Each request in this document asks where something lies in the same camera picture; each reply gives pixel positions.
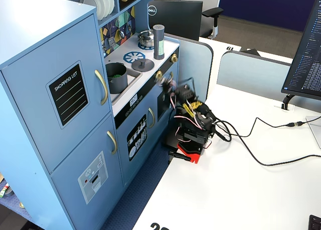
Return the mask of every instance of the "colorful tile backsplash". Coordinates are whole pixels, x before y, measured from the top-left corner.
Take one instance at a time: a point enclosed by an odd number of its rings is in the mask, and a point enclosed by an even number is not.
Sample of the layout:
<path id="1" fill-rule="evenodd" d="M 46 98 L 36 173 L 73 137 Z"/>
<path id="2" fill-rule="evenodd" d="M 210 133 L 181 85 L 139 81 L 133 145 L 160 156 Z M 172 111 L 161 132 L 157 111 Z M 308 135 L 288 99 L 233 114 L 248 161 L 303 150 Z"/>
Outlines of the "colorful tile backsplash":
<path id="1" fill-rule="evenodd" d="M 127 39 L 129 39 L 133 34 L 135 34 L 135 6 L 129 8 L 120 16 L 113 19 L 111 22 L 100 28 L 100 39 L 103 46 L 105 56 L 111 54 L 120 45 L 122 45 Z M 125 33 L 125 38 L 122 39 L 120 36 L 120 31 Z M 108 39 L 114 37 L 116 45 L 111 48 L 109 46 Z"/>

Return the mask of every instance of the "dishwasher sticker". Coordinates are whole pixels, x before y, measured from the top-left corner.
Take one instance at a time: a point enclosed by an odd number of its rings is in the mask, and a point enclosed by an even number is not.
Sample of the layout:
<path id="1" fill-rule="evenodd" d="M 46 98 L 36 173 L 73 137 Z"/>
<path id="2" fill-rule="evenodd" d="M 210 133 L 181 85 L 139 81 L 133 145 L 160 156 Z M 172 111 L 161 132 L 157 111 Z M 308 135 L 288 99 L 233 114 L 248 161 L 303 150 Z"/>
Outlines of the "dishwasher sticker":
<path id="1" fill-rule="evenodd" d="M 135 125 L 127 136 L 129 161 L 131 161 L 147 139 L 146 115 Z"/>

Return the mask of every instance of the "pot lid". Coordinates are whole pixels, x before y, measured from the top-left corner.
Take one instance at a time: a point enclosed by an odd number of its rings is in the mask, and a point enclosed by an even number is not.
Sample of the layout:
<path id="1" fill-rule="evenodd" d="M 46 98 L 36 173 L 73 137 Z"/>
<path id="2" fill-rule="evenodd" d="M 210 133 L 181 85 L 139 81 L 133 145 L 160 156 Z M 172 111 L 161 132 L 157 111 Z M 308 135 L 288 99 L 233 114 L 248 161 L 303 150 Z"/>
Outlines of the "pot lid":
<path id="1" fill-rule="evenodd" d="M 154 68 L 154 66 L 155 66 L 154 62 L 149 59 L 138 59 L 131 64 L 131 67 L 134 70 L 140 71 L 140 72 L 150 71 L 152 68 Z"/>
<path id="2" fill-rule="evenodd" d="M 147 42 L 154 42 L 154 33 L 152 31 L 142 31 L 138 34 L 138 38 Z"/>

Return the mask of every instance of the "office chair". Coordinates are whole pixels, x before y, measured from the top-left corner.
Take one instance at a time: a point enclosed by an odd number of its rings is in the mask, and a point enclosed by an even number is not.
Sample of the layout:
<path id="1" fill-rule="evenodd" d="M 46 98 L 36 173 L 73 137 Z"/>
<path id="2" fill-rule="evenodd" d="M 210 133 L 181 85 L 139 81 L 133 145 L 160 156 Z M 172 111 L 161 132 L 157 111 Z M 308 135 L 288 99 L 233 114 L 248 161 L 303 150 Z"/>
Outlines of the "office chair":
<path id="1" fill-rule="evenodd" d="M 218 7 L 220 0 L 184 0 L 184 1 L 203 1 L 200 37 L 214 39 L 218 34 L 218 25 L 217 25 L 218 17 L 223 12 L 223 9 Z"/>

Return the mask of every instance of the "blue wall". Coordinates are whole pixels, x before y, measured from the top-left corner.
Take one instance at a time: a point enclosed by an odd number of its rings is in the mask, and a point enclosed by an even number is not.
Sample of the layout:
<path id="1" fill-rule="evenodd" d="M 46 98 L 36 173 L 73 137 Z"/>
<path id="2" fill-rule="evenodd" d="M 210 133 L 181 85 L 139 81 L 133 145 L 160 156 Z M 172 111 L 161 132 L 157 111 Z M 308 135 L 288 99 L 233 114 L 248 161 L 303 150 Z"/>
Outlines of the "blue wall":
<path id="1" fill-rule="evenodd" d="M 221 0 L 223 15 L 303 31 L 314 0 Z"/>

